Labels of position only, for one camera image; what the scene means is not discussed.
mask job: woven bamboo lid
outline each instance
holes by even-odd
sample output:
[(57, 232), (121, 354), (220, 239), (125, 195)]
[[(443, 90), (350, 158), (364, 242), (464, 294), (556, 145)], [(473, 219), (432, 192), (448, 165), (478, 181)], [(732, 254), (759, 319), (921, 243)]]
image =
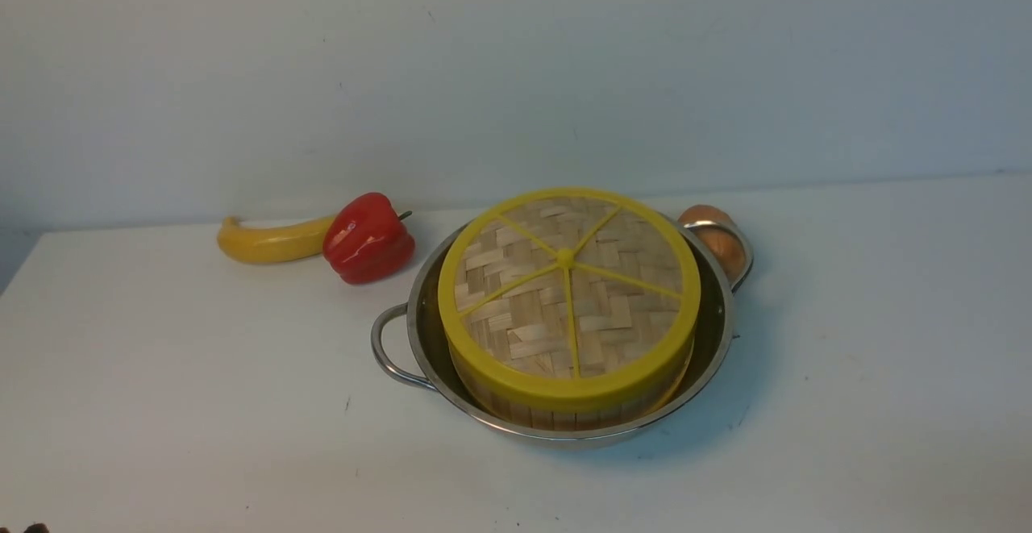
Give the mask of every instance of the woven bamboo lid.
[(453, 357), (477, 381), (575, 412), (618, 405), (684, 365), (701, 294), (667, 219), (579, 188), (525, 194), (474, 220), (438, 290)]

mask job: yellow banana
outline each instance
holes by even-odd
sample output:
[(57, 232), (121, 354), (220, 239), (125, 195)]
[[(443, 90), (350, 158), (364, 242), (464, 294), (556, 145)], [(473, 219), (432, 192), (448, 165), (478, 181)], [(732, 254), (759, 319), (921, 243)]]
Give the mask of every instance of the yellow banana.
[(226, 217), (219, 229), (219, 248), (227, 257), (245, 263), (278, 263), (322, 253), (322, 243), (335, 217), (273, 228), (240, 226)]

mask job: bamboo steamer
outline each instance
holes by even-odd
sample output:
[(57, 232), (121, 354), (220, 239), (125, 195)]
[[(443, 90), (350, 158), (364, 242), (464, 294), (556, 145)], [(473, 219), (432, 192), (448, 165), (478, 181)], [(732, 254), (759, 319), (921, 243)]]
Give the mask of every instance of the bamboo steamer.
[(466, 225), (438, 299), (455, 370), (480, 406), (527, 427), (589, 430), (670, 400), (691, 356), (701, 284), (662, 215), (561, 188)]

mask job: white wall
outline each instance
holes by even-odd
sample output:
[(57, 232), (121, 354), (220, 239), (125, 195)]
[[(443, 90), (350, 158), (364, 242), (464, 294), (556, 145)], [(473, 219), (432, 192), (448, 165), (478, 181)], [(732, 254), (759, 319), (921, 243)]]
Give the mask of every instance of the white wall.
[(0, 224), (1032, 168), (1032, 0), (0, 0)]

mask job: plastic vegetable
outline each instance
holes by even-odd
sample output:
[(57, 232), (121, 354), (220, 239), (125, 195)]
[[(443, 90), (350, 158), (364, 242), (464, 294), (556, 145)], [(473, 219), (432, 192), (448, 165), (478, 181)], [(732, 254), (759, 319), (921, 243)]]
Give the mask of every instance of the plastic vegetable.
[(318, 255), (332, 221), (333, 217), (324, 217), (290, 226), (248, 228), (236, 217), (227, 217), (217, 240), (222, 253), (240, 262), (292, 261)]
[[(697, 221), (718, 221), (736, 226), (728, 213), (709, 205), (696, 205), (677, 218), (677, 222), (682, 225)], [(738, 240), (718, 228), (703, 227), (696, 234), (712, 251), (728, 278), (733, 281), (738, 279), (745, 269), (745, 249)]]
[(326, 231), (323, 256), (352, 285), (372, 283), (397, 272), (416, 251), (416, 240), (402, 224), (390, 199), (379, 192), (363, 194), (341, 211)]

